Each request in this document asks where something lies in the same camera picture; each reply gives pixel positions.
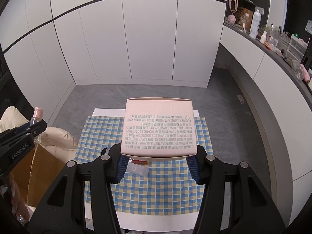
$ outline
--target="tile floor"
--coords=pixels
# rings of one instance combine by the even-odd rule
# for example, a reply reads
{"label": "tile floor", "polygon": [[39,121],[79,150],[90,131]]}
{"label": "tile floor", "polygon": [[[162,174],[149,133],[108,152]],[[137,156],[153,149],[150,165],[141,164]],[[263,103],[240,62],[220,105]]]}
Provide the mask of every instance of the tile floor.
{"label": "tile floor", "polygon": [[[53,126],[67,130],[78,139],[87,117],[95,108],[125,108],[127,99],[132,97],[191,99],[193,108],[206,119],[214,155],[231,164],[248,162],[270,193],[269,168],[259,130],[249,106],[241,104],[237,95],[242,93],[236,82],[228,70],[221,68],[213,69],[206,89],[163,85],[77,85]],[[228,205],[225,205],[222,228],[228,224],[229,196],[226,186]]]}

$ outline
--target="pink bottle cap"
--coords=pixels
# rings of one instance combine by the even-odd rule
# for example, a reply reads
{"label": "pink bottle cap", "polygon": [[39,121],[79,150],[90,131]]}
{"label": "pink bottle cap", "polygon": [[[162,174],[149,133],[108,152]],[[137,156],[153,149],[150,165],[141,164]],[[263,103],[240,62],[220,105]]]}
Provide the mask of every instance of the pink bottle cap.
{"label": "pink bottle cap", "polygon": [[35,108],[35,111],[34,111],[34,116],[33,117],[37,117],[38,119],[42,119],[43,117],[43,110],[39,107],[36,107]]}

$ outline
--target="countertop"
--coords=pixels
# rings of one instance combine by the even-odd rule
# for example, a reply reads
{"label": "countertop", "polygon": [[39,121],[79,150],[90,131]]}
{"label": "countertop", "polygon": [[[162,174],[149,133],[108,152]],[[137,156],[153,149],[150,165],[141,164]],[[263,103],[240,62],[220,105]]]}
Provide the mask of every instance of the countertop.
{"label": "countertop", "polygon": [[306,102],[308,103],[310,109],[312,110],[312,93],[309,90],[308,86],[303,82],[297,80],[297,78],[294,76],[294,73],[291,69],[291,67],[288,65],[287,62],[283,60],[283,58],[279,57],[275,52],[267,49],[263,44],[260,43],[259,40],[251,38],[247,33],[244,33],[237,29],[236,27],[229,25],[227,23],[224,23],[224,26],[232,29],[233,31],[239,33],[246,39],[248,39],[250,42],[255,44],[258,48],[260,48],[262,51],[264,51],[269,57],[271,57],[284,71],[285,73],[290,77],[290,79],[294,82],[294,84],[297,86],[303,97],[305,98]]}

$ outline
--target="checkered tablecloth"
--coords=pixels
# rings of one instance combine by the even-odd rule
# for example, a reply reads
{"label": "checkered tablecloth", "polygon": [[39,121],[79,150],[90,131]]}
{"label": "checkered tablecloth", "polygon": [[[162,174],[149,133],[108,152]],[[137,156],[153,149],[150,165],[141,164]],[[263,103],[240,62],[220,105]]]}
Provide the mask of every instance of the checkered tablecloth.
{"label": "checkered tablecloth", "polygon": [[[205,118],[194,118],[197,144],[212,154]],[[124,117],[89,116],[82,130],[77,163],[94,160],[103,148],[121,141]],[[199,211],[204,186],[191,178],[186,160],[151,162],[148,177],[125,173],[111,185],[117,211],[143,215],[174,215]],[[90,202],[90,183],[85,184],[85,201]]]}

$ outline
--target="beige cushion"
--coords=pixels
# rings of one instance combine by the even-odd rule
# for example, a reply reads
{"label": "beige cushion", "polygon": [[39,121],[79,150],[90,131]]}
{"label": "beige cushion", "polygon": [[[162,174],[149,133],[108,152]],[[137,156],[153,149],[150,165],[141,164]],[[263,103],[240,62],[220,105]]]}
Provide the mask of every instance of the beige cushion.
{"label": "beige cushion", "polygon": [[[14,106],[10,106],[0,119],[0,132],[19,127],[27,122],[28,120]],[[41,135],[41,145],[56,158],[66,163],[74,159],[78,142],[63,129],[47,127]]]}

